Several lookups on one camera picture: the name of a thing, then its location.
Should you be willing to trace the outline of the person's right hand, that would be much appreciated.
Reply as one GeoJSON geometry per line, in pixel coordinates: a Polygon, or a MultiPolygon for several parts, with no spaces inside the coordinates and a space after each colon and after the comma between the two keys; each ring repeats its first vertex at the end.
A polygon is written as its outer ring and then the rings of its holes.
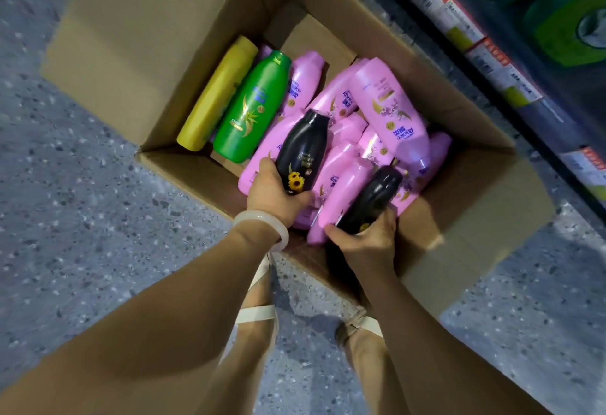
{"type": "Polygon", "coordinates": [[[370,227],[354,234],[355,244],[337,245],[356,275],[395,271],[396,217],[393,207],[388,206],[370,227]]]}

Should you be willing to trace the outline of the person's left hand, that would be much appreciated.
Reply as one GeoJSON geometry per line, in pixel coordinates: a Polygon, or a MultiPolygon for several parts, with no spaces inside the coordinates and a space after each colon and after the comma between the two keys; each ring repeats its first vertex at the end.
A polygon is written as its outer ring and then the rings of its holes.
{"type": "Polygon", "coordinates": [[[290,228],[300,211],[287,211],[281,176],[271,158],[264,157],[247,196],[247,210],[268,212],[290,228]]]}

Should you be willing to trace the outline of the black shampoo bottle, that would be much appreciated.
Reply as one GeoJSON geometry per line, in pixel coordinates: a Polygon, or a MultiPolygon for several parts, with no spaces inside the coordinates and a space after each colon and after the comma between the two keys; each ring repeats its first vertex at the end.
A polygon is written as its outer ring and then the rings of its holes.
{"type": "Polygon", "coordinates": [[[308,110],[287,135],[275,165],[288,195],[312,190],[327,153],[330,124],[328,115],[308,110]]]}
{"type": "Polygon", "coordinates": [[[394,166],[381,166],[336,223],[336,227],[354,235],[370,227],[396,196],[404,175],[394,166]]]}

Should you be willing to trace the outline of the person's right forearm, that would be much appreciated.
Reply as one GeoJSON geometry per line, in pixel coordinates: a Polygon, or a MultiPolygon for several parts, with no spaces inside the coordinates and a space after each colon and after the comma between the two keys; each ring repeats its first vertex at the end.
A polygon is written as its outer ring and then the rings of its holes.
{"type": "Polygon", "coordinates": [[[371,305],[412,415],[551,415],[451,335],[375,259],[352,264],[371,305]]]}

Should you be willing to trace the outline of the person's left forearm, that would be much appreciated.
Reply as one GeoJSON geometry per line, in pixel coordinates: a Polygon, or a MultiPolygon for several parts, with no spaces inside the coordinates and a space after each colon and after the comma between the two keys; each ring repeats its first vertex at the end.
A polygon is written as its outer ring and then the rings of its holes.
{"type": "Polygon", "coordinates": [[[280,240],[259,220],[65,343],[0,394],[0,415],[112,415],[152,402],[163,383],[205,382],[227,344],[263,257],[280,240]]]}

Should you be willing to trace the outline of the white jade bangle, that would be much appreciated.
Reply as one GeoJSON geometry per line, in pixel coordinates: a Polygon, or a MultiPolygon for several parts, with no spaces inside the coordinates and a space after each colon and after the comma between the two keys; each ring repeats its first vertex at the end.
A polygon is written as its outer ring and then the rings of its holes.
{"type": "Polygon", "coordinates": [[[273,232],[277,234],[278,237],[275,239],[275,244],[268,252],[280,252],[288,245],[290,236],[287,227],[284,226],[282,221],[268,212],[258,210],[242,211],[233,220],[233,225],[236,226],[250,220],[262,222],[265,226],[271,227],[273,232]]]}

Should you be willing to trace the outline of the person's right beige sandal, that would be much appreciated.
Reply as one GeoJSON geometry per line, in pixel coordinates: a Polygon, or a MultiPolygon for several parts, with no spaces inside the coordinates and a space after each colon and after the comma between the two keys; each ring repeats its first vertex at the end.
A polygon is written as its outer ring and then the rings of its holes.
{"type": "Polygon", "coordinates": [[[344,349],[348,340],[356,332],[364,330],[383,338],[379,322],[371,317],[366,308],[361,308],[349,319],[340,323],[335,332],[335,341],[339,348],[344,349]]]}

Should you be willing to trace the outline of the person's beige sandal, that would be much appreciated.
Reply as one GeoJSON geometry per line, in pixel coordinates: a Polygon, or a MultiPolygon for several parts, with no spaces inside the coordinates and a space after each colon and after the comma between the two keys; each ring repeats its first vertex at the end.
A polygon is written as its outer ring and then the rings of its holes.
{"type": "Polygon", "coordinates": [[[271,285],[270,271],[271,271],[271,267],[273,266],[273,264],[274,264],[273,256],[271,254],[266,254],[264,256],[264,258],[261,260],[261,263],[259,264],[259,266],[253,276],[253,279],[250,283],[250,286],[248,287],[248,292],[247,292],[247,293],[250,293],[250,291],[254,290],[260,282],[263,283],[264,280],[267,279],[269,282],[269,284],[268,284],[269,290],[267,290],[267,292],[269,293],[270,298],[266,299],[262,304],[258,304],[258,305],[248,305],[246,302],[244,302],[244,304],[240,308],[240,310],[238,312],[238,316],[236,318],[235,324],[237,326],[245,324],[245,323],[276,319],[276,307],[274,304],[273,295],[270,290],[270,285],[271,285]]]}
{"type": "Polygon", "coordinates": [[[371,317],[366,308],[361,308],[349,319],[340,323],[335,332],[335,341],[339,348],[344,349],[348,340],[356,332],[364,330],[383,338],[379,322],[371,317]]]}

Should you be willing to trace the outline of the green shampoo bottle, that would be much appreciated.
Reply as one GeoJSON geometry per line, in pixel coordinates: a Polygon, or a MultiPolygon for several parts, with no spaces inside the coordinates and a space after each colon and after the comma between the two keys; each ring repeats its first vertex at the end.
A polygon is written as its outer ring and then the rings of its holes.
{"type": "Polygon", "coordinates": [[[217,129],[213,149],[239,164],[249,159],[282,105],[292,59],[272,51],[246,75],[217,129]]]}

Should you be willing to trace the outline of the person's left beige sandal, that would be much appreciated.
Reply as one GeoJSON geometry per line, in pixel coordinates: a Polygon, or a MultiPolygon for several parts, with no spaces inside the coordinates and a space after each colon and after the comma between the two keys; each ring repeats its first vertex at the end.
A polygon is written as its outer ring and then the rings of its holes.
{"type": "Polygon", "coordinates": [[[267,279],[269,282],[269,284],[268,284],[269,290],[267,290],[267,292],[269,293],[270,298],[266,299],[262,304],[258,304],[258,305],[248,305],[246,302],[244,302],[244,304],[240,308],[240,310],[238,312],[238,316],[236,318],[235,324],[237,326],[245,324],[245,323],[276,319],[276,307],[274,304],[273,295],[270,290],[270,285],[271,285],[270,271],[271,271],[271,267],[273,266],[273,264],[274,264],[273,256],[271,254],[266,254],[264,256],[264,258],[261,260],[261,263],[259,264],[259,266],[253,276],[253,279],[250,283],[250,286],[248,287],[248,292],[247,292],[247,293],[250,293],[250,291],[254,290],[260,282],[263,283],[264,280],[267,279]]]}

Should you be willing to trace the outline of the pile of pink shampoo bottles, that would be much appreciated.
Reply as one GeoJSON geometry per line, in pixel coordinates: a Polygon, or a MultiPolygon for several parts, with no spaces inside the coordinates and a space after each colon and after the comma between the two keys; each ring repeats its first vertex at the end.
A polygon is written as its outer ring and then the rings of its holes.
{"type": "MultiPolygon", "coordinates": [[[[307,242],[322,245],[324,227],[336,225],[355,197],[381,166],[394,166],[404,180],[393,205],[401,215],[439,171],[452,138],[428,134],[425,124],[390,68],[380,58],[361,59],[344,70],[305,110],[331,118],[327,153],[312,188],[312,213],[302,213],[307,242]]],[[[276,160],[283,143],[305,112],[270,128],[244,168],[238,189],[248,195],[262,158],[276,160]]]]}

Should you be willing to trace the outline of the yellow shampoo bottle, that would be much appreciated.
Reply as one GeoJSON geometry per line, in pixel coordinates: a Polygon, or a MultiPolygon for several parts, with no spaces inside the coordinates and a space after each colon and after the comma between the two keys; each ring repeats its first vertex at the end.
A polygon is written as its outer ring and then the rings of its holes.
{"type": "Polygon", "coordinates": [[[258,47],[245,36],[238,36],[214,70],[178,136],[177,143],[193,152],[210,140],[231,97],[248,74],[258,47]]]}

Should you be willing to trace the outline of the person's right leg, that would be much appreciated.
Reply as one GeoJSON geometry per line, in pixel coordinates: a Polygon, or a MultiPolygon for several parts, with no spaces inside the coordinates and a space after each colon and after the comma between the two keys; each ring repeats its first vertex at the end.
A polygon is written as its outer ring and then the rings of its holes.
{"type": "Polygon", "coordinates": [[[343,351],[360,382],[369,415],[412,415],[384,338],[360,330],[343,351]]]}

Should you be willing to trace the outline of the person's leg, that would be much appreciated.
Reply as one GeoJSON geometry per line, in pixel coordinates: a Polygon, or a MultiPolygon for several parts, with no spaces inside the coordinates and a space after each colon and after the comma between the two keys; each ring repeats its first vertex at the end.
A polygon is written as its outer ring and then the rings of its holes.
{"type": "Polygon", "coordinates": [[[412,415],[384,338],[360,330],[343,351],[360,382],[369,415],[412,415]]]}
{"type": "MultiPolygon", "coordinates": [[[[260,282],[246,294],[244,302],[258,305],[269,299],[268,284],[267,279],[260,282]]],[[[278,319],[235,327],[235,341],[217,367],[198,415],[253,414],[266,361],[275,344],[278,319]]]]}

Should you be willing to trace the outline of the person's left leg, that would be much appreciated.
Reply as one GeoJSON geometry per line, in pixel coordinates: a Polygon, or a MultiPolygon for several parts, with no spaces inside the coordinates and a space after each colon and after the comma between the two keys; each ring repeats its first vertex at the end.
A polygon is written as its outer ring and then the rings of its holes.
{"type": "MultiPolygon", "coordinates": [[[[246,294],[244,302],[258,305],[269,299],[268,284],[267,279],[260,282],[246,294]]],[[[275,344],[278,319],[235,327],[235,341],[217,367],[198,415],[253,414],[266,361],[275,344]]]]}

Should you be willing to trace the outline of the white red shelf price label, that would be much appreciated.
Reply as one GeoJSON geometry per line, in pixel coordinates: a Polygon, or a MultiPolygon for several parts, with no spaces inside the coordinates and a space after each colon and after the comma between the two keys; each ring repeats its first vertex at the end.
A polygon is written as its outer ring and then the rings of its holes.
{"type": "Polygon", "coordinates": [[[466,52],[465,56],[513,108],[543,99],[541,91],[489,37],[466,52]]]}
{"type": "Polygon", "coordinates": [[[471,50],[487,37],[457,0],[411,0],[411,2],[461,52],[471,50]]]}
{"type": "Polygon", "coordinates": [[[606,208],[606,161],[590,146],[558,156],[577,180],[606,208]]]}

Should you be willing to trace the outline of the open brown cardboard box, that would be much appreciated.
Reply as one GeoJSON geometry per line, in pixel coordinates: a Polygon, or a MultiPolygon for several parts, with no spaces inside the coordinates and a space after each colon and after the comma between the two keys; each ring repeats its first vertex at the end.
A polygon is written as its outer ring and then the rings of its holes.
{"type": "Polygon", "coordinates": [[[307,46],[327,79],[357,57],[381,58],[414,107],[455,139],[420,198],[401,214],[395,270],[433,316],[555,214],[514,141],[423,52],[359,0],[71,0],[41,74],[140,147],[136,158],[233,219],[246,207],[237,178],[176,137],[194,99],[239,35],[290,57],[307,46]]]}

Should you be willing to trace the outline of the dark store shelf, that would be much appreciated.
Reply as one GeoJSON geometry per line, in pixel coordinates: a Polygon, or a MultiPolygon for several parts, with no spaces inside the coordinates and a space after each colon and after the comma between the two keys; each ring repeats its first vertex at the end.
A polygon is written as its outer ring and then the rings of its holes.
{"type": "MultiPolygon", "coordinates": [[[[592,147],[606,161],[606,60],[563,67],[547,57],[522,26],[525,13],[535,1],[457,0],[475,24],[544,95],[534,104],[521,108],[511,106],[535,136],[560,162],[559,154],[583,146],[592,147]]],[[[606,208],[566,168],[567,175],[574,177],[582,187],[582,197],[606,223],[606,208]]]]}

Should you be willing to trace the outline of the green detergent package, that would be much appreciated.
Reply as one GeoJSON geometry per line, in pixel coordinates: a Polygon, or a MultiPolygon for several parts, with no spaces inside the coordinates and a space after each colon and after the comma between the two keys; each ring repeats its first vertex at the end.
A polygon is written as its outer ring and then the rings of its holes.
{"type": "Polygon", "coordinates": [[[606,0],[536,0],[522,26],[563,67],[606,60],[606,0]]]}

